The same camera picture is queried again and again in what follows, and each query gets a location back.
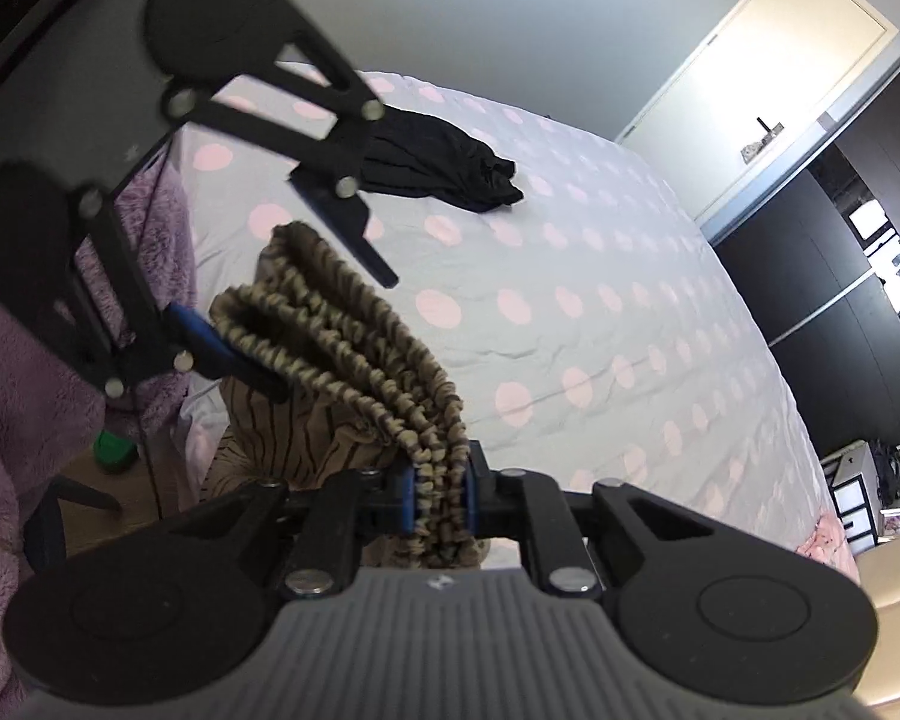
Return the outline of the tan striped garment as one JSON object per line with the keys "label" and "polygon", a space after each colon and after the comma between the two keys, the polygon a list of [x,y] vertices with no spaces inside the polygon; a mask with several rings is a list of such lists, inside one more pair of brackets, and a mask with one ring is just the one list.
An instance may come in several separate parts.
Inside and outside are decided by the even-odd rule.
{"label": "tan striped garment", "polygon": [[476,569],[486,543],[464,522],[470,460],[463,401],[436,356],[385,299],[300,221],[274,229],[253,281],[217,294],[212,325],[289,388],[278,403],[235,377],[229,426],[201,496],[277,479],[313,491],[334,473],[408,466],[408,535],[380,536],[365,564]]}

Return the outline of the pink pillow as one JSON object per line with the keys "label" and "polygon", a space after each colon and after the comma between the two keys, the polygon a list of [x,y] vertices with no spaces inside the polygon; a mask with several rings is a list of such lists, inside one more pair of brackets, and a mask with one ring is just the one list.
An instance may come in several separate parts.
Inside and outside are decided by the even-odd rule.
{"label": "pink pillow", "polygon": [[813,532],[798,546],[795,553],[831,567],[852,582],[860,583],[859,566],[848,546],[844,525],[832,511],[824,511],[818,517]]}

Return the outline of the purple fluffy blanket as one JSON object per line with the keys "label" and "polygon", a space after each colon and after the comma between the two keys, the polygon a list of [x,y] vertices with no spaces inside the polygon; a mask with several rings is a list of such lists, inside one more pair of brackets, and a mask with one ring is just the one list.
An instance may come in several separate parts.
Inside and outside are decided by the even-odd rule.
{"label": "purple fluffy blanket", "polygon": [[[116,199],[139,265],[160,305],[193,307],[196,299],[188,199],[172,163],[154,161]],[[80,271],[112,330],[126,323],[94,252],[77,252]],[[172,422],[188,390],[188,374],[136,387],[144,436]],[[0,718],[25,691],[1,640],[2,615],[29,566],[22,527],[64,465],[89,449],[100,431],[137,438],[133,400],[110,401],[64,366],[0,305]]]}

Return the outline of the green object on floor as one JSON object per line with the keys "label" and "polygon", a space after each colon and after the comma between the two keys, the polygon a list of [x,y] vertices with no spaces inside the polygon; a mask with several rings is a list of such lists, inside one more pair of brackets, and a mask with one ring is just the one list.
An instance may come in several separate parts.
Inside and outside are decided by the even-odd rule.
{"label": "green object on floor", "polygon": [[107,475],[126,473],[133,466],[139,454],[132,440],[115,436],[109,431],[102,431],[92,444],[95,463]]}

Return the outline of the white nightstand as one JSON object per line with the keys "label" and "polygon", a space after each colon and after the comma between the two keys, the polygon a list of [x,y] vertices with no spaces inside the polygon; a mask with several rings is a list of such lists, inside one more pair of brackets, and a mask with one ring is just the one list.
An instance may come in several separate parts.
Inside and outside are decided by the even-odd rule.
{"label": "white nightstand", "polygon": [[878,544],[881,511],[900,501],[900,458],[882,440],[855,440],[821,460],[827,487],[856,556]]}

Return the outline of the black garment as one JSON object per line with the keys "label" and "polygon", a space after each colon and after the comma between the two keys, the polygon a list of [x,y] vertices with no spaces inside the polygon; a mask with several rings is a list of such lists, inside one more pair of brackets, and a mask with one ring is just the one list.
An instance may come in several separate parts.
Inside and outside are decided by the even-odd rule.
{"label": "black garment", "polygon": [[374,128],[359,182],[367,192],[432,199],[476,215],[523,200],[514,161],[432,115],[389,107]]}

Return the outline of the grey pink-dotted bed sheet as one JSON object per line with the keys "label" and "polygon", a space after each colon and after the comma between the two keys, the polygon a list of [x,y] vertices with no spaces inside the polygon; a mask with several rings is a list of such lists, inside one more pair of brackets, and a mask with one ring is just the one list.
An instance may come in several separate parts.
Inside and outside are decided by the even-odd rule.
{"label": "grey pink-dotted bed sheet", "polygon": [[517,166],[523,200],[486,215],[368,202],[368,240],[400,278],[388,300],[455,382],[491,465],[572,491],[622,479],[791,550],[836,514],[745,301],[639,154],[411,76],[367,81]]}

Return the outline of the black sliding wardrobe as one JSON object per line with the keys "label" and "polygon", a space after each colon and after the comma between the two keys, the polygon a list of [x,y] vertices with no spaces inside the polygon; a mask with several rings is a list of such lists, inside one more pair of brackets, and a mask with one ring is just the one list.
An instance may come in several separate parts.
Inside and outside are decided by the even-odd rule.
{"label": "black sliding wardrobe", "polygon": [[717,255],[814,449],[900,444],[900,66]]}

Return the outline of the white door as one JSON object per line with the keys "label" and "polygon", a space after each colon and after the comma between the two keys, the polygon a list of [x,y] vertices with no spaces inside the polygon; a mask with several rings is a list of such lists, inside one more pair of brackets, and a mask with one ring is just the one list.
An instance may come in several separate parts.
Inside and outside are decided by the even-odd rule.
{"label": "white door", "polygon": [[702,226],[816,127],[896,36],[866,0],[740,0],[619,143]]}

